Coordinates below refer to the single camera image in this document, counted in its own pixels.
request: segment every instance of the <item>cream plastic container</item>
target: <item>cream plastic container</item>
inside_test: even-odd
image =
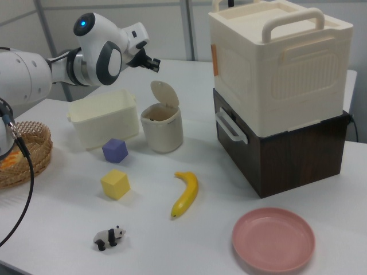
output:
[[[254,1],[209,13],[216,91],[259,137],[342,114],[353,25]]]
[[[150,87],[160,103],[148,107],[140,116],[145,137],[153,151],[172,152],[184,140],[178,97],[165,82],[152,81]]]
[[[125,89],[73,101],[67,117],[86,149],[139,133],[135,98]]]

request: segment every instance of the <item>dark wooden box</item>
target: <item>dark wooden box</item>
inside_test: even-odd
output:
[[[348,113],[291,132],[258,137],[215,89],[213,93],[215,112],[222,107],[247,135],[248,144],[232,141],[217,123],[218,140],[259,197],[340,173]]]

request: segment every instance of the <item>black cable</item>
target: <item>black cable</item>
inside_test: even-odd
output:
[[[354,124],[354,129],[356,130],[356,141],[359,142],[358,129],[357,129],[356,121],[354,120],[353,116],[350,116],[350,121],[353,122],[353,124]]]
[[[56,62],[56,61],[58,61],[58,60],[61,60],[61,59],[66,58],[66,57],[68,57],[68,55],[67,55],[67,54],[66,54],[66,55],[64,55],[64,56],[60,56],[60,57],[58,57],[58,58],[56,58],[56,59],[54,59],[54,60],[50,60],[50,62],[51,62],[51,63],[54,63],[54,62]]]
[[[28,160],[29,163],[29,170],[30,170],[30,188],[29,188],[29,194],[28,194],[28,199],[25,203],[23,212],[21,214],[21,216],[19,217],[19,220],[17,221],[17,223],[15,224],[15,226],[13,227],[13,229],[10,231],[10,233],[5,237],[5,239],[2,240],[2,242],[0,242],[0,247],[11,237],[11,235],[13,235],[13,233],[16,231],[16,229],[18,228],[18,226],[20,225],[20,223],[22,222],[25,213],[27,212],[29,203],[30,203],[30,199],[32,197],[32,193],[33,193],[33,187],[34,187],[34,171],[33,171],[33,165],[32,165],[32,160],[30,159],[30,153],[25,145],[25,142],[23,140],[23,138],[19,137],[15,140],[16,144],[19,146],[20,150],[25,154],[25,157]]]

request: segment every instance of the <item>black power cable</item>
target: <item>black power cable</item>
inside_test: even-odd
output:
[[[23,220],[23,218],[25,216],[25,213],[27,212],[27,209],[29,207],[30,199],[31,199],[32,193],[33,193],[33,187],[34,187],[34,171],[33,171],[32,160],[30,159],[29,151],[28,151],[27,147],[25,147],[25,145],[24,145],[23,150],[25,150],[25,152],[28,152],[25,157],[28,160],[29,170],[30,170],[30,188],[29,188],[28,199],[27,199],[27,201],[25,203],[23,212],[22,212],[21,216],[19,217],[17,223],[14,225],[14,227],[10,231],[10,233],[2,240],[2,242],[0,242],[0,247],[13,235],[13,233],[16,231],[16,229],[18,228],[18,226],[22,222],[22,220]]]
[[[58,61],[58,60],[61,60],[61,59],[66,58],[66,57],[68,57],[68,55],[67,55],[67,54],[65,54],[65,55],[63,55],[63,56],[59,56],[59,57],[57,57],[57,58],[55,58],[55,59],[53,59],[53,60],[50,60],[50,62],[51,62],[51,63],[54,63],[54,62],[56,62],[56,61]]]
[[[33,187],[34,187],[34,170],[32,165],[32,160],[30,159],[30,153],[27,149],[27,146],[25,145],[24,139],[21,137],[21,135],[18,132],[17,127],[15,126],[14,119],[13,119],[13,110],[11,109],[10,105],[3,99],[0,99],[0,116],[2,117],[2,120],[6,126],[11,130],[11,135],[14,139],[14,142],[17,144],[21,152],[23,153],[23,156],[27,158],[27,161],[29,163],[29,170],[30,170],[30,188],[29,188],[29,194],[27,201],[25,203],[23,212],[21,216],[19,217],[17,223],[13,227],[13,229],[10,231],[10,233],[0,242],[0,247],[14,234],[20,223],[22,222],[25,213],[27,212],[27,209],[29,207],[30,199],[32,197],[33,193]]]
[[[353,124],[354,124],[354,129],[356,130],[356,141],[359,142],[358,129],[357,129],[356,121],[353,118],[353,115],[350,116],[350,121],[353,122]]]

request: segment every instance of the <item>wicker basket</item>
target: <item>wicker basket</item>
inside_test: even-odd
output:
[[[50,163],[52,151],[51,132],[46,125],[34,121],[17,123],[17,127],[30,152],[34,176],[37,176]],[[19,148],[14,146],[13,151],[19,151]],[[21,158],[18,163],[8,168],[0,169],[0,189],[13,187],[29,180],[30,171],[27,158]]]

